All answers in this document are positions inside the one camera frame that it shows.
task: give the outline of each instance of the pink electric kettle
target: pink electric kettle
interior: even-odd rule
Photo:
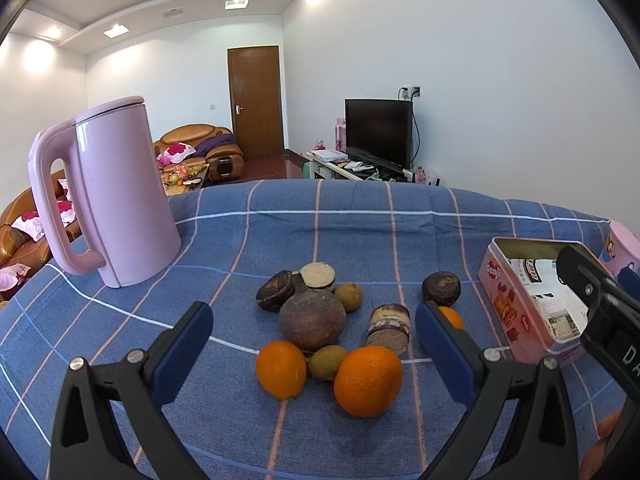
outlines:
[[[175,258],[180,235],[158,174],[142,97],[92,108],[40,132],[29,152],[33,199],[60,266],[105,285],[143,282]],[[61,158],[88,249],[71,248],[51,183]]]

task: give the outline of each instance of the purple blanket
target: purple blanket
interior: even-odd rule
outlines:
[[[209,137],[209,139],[205,139],[198,144],[196,146],[196,152],[187,158],[194,156],[207,156],[207,153],[209,153],[213,148],[224,146],[225,144],[237,144],[236,136],[234,134],[217,134],[215,137]]]

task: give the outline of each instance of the pink canister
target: pink canister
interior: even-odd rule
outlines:
[[[640,240],[620,222],[612,220],[600,261],[614,278],[624,267],[640,274]]]

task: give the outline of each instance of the air vent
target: air vent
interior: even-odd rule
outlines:
[[[175,18],[184,14],[184,7],[177,7],[175,9],[169,9],[162,13],[164,19]]]

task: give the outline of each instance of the tv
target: tv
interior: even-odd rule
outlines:
[[[355,160],[402,173],[411,166],[414,105],[390,99],[345,101],[347,148]]]

